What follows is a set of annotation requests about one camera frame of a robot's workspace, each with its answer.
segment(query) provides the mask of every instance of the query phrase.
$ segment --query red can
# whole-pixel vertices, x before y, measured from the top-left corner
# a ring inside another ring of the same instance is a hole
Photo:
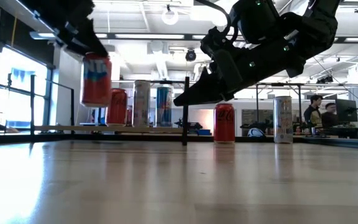
[[[127,114],[127,93],[123,89],[112,88],[110,102],[106,110],[106,124],[125,125]]]
[[[89,107],[106,107],[109,104],[111,88],[111,62],[109,57],[94,53],[83,59],[83,86],[81,103]]]
[[[218,104],[215,107],[214,141],[234,142],[234,108],[229,103]]]

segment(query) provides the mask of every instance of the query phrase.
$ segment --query exposed ductwork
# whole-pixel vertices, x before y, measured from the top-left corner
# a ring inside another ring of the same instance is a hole
[[[161,80],[168,80],[168,69],[166,64],[168,44],[161,40],[153,40],[148,44],[148,49],[154,54],[155,65]]]

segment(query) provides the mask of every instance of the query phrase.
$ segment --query window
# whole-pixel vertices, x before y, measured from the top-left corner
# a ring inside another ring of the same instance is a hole
[[[44,120],[43,97],[34,98],[34,124],[42,125]],[[30,128],[30,95],[0,88],[0,124],[7,127]]]
[[[11,74],[11,87],[30,91],[30,76],[36,75],[35,93],[45,95],[48,69],[34,60],[27,58],[13,50],[3,48],[0,53],[0,85],[8,86]]]
[[[0,124],[30,128],[30,78],[35,78],[34,124],[43,125],[50,98],[47,95],[48,68],[11,49],[0,53]]]

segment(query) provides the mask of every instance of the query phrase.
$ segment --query desk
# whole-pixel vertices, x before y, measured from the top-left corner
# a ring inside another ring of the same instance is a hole
[[[326,128],[321,132],[322,134],[332,134],[338,136],[350,137],[351,139],[358,139],[358,128]]]

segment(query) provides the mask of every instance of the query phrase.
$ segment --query white can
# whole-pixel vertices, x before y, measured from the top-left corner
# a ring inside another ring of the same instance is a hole
[[[150,82],[136,80],[134,83],[133,127],[149,127]]]
[[[277,96],[273,101],[273,125],[275,143],[293,142],[292,98]]]

